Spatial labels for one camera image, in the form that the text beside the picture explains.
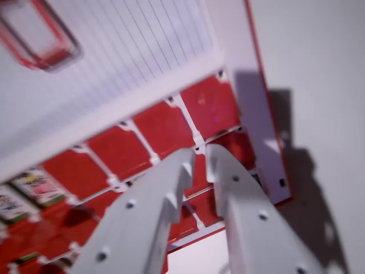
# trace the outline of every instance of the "red clip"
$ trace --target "red clip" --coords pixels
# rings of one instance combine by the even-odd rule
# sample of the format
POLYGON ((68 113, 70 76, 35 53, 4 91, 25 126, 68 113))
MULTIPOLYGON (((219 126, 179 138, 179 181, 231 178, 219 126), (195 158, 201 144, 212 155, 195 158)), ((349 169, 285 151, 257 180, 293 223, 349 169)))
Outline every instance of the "red clip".
POLYGON ((2 27, 0 27, 0 38, 21 65, 30 69, 49 69, 72 55, 72 52, 68 49, 68 45, 70 42, 73 42, 74 39, 68 31, 64 30, 63 24, 60 22, 59 18, 56 17, 54 12, 51 11, 48 3, 44 0, 29 1, 33 4, 45 24, 53 33, 58 43, 57 46, 53 49, 49 49, 42 55, 33 53, 3 18, 0 18, 0 22, 2 22, 2 27), (28 53, 31 58, 24 57, 23 51, 28 53))

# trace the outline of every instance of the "screw hole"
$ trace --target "screw hole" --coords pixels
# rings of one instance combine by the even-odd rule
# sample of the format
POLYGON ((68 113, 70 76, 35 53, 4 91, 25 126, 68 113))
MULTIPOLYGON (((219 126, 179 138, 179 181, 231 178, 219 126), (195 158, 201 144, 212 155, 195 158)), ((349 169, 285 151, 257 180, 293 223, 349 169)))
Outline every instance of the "screw hole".
POLYGON ((284 179, 280 179, 279 184, 280 184, 281 187, 286 187, 286 183, 285 183, 284 179))
POLYGON ((297 267, 297 274, 307 274, 307 271, 302 267, 297 267))
POLYGON ((102 261, 104 261, 105 259, 107 258, 107 254, 105 252, 99 252, 97 255, 96 255, 96 261, 98 263, 101 263, 102 261))
POLYGON ((129 200, 126 204, 125 204, 125 208, 126 209, 131 209, 136 205, 136 201, 135 200, 129 200))
POLYGON ((258 217, 263 220, 263 221, 267 221, 269 216, 267 215, 266 211, 261 211, 259 214, 258 214, 258 217))

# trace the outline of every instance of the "white grille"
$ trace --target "white grille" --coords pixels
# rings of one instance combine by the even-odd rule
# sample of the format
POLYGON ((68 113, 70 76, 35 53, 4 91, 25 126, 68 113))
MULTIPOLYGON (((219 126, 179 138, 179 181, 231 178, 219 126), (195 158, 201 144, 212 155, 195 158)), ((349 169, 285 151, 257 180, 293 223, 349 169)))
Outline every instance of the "white grille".
MULTIPOLYGON (((53 72, 30 70, 0 47, 0 158, 134 89, 184 67, 212 42, 196 0, 50 0, 81 55, 53 72)), ((5 10, 32 49, 54 44, 30 5, 5 10)))

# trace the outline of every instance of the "white wall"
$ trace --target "white wall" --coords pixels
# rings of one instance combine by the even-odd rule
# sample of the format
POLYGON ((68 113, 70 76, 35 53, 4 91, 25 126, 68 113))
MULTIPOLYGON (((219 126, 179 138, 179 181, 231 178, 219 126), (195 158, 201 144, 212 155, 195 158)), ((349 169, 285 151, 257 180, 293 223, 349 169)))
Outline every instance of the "white wall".
POLYGON ((293 147, 311 156, 349 272, 364 273, 365 1, 252 8, 268 86, 291 91, 293 147))

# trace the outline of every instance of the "white frame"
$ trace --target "white frame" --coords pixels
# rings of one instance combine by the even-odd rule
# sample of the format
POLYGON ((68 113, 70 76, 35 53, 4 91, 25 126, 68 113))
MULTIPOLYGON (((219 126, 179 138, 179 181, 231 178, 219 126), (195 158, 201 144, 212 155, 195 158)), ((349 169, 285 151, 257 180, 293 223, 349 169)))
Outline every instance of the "white frame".
POLYGON ((280 179, 287 179, 245 2, 201 0, 200 3, 207 15, 213 50, 163 78, 135 89, 127 97, 114 100, 41 141, 2 159, 0 182, 224 68, 237 102, 244 112, 242 124, 248 130, 257 156, 257 170, 269 189, 270 199, 273 203, 278 203, 289 198, 289 188, 279 185, 280 179), (241 79, 236 78, 238 72, 243 76, 241 79), (247 93, 242 90, 242 85, 247 85, 255 92, 247 93))

